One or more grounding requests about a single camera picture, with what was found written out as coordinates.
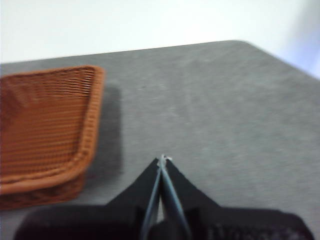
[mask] orange woven basket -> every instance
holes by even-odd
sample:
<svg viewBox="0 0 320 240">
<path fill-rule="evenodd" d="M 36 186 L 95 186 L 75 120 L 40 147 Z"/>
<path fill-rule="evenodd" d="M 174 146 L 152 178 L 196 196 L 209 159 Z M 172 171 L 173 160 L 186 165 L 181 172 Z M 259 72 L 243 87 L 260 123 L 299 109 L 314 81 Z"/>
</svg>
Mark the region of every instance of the orange woven basket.
<svg viewBox="0 0 320 240">
<path fill-rule="evenodd" d="M 90 65 L 1 78 L 0 209 L 78 195 L 96 149 L 103 83 L 103 69 Z"/>
</svg>

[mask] gray table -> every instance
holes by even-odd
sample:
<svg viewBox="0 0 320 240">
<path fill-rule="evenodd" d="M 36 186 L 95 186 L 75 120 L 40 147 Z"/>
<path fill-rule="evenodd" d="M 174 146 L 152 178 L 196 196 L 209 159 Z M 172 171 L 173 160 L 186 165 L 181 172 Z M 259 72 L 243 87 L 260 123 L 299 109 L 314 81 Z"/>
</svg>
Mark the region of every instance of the gray table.
<svg viewBox="0 0 320 240">
<path fill-rule="evenodd" d="M 86 64 L 107 80 L 96 158 L 68 204 L 107 203 L 166 153 L 221 205 L 296 213 L 320 239 L 320 81 L 239 41 L 3 64 L 1 73 Z M 1 212 L 2 239 L 38 208 Z"/>
</svg>

